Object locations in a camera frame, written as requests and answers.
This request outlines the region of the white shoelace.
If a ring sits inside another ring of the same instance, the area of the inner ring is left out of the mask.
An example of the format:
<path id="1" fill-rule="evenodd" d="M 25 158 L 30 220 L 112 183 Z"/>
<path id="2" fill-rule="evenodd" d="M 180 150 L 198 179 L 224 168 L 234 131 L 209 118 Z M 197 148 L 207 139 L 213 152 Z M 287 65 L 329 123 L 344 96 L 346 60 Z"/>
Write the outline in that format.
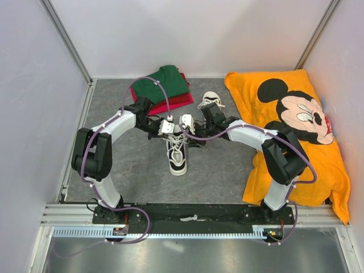
<path id="1" fill-rule="evenodd" d="M 170 135 L 166 140 L 167 151 L 185 150 L 187 136 L 185 134 Z"/>

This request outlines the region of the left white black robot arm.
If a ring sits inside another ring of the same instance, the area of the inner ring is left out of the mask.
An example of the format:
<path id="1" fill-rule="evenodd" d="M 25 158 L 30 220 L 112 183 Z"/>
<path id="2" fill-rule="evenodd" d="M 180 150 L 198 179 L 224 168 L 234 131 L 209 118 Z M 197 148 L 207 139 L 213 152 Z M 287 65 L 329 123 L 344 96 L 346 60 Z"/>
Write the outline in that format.
<path id="1" fill-rule="evenodd" d="M 121 107 L 106 122 L 92 129 L 80 128 L 76 134 L 71 167 L 96 195 L 94 215 L 104 216 L 113 224 L 125 217 L 123 197 L 116 190 L 110 172 L 113 166 L 113 143 L 127 131 L 136 128 L 148 139 L 159 137 L 163 118 L 149 115 L 151 101 L 138 97 Z"/>

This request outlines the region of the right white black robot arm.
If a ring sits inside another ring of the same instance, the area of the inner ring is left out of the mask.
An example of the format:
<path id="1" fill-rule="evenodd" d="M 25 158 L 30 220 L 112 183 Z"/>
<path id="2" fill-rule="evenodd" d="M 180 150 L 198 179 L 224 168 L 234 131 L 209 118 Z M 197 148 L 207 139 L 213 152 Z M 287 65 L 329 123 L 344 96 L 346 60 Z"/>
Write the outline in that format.
<path id="1" fill-rule="evenodd" d="M 223 138 L 250 146 L 263 154 L 270 176 L 270 186 L 260 202 L 260 216 L 267 224 L 275 223 L 288 204 L 293 184 L 307 168 L 309 159 L 293 131 L 263 129 L 231 116 L 226 117 L 215 103 L 201 108 L 203 123 L 190 114 L 180 117 L 180 126 L 190 139 L 206 142 Z"/>

